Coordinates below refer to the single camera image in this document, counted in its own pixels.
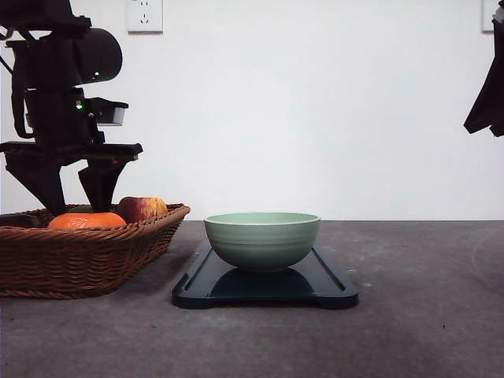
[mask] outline wicker basket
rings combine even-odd
[[[118,228],[0,227],[0,296],[71,299],[115,291],[166,252],[191,211],[182,204],[168,205],[168,210],[162,217]],[[44,209],[26,214],[43,226],[53,218]]]

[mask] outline green bowl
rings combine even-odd
[[[276,272],[312,249],[321,219],[298,213],[235,213],[205,219],[206,234],[222,260],[249,272]]]

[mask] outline black tray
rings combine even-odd
[[[358,304],[358,292],[315,248],[299,263],[274,273],[251,273],[222,261],[210,244],[172,290],[172,303],[208,309],[224,303],[312,303],[325,309]]]

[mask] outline power outlet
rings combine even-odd
[[[499,8],[498,2],[500,0],[483,0],[483,16],[482,16],[482,29],[483,33],[492,33],[494,31],[494,25],[492,20],[494,19],[495,11]]]
[[[126,0],[128,32],[163,32],[163,0]]]

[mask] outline gray table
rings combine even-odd
[[[336,311],[172,306],[204,237],[184,222],[105,297],[2,299],[2,377],[504,376],[502,222],[323,222],[321,252],[360,291]]]

